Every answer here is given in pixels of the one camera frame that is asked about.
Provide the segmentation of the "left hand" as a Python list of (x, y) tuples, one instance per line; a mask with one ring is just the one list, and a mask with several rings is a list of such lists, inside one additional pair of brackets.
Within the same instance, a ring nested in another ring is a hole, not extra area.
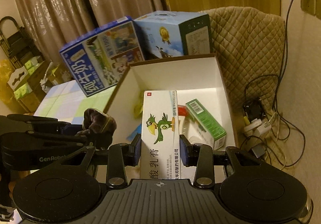
[(23, 178), (27, 177), (28, 175), (30, 175), (31, 172), (30, 171), (12, 171), (11, 172), (11, 179), (10, 182), (8, 184), (8, 188), (9, 188), (9, 195), (12, 196), (13, 194), (13, 190), (16, 186), (16, 183), (19, 182), (20, 180), (22, 180)]

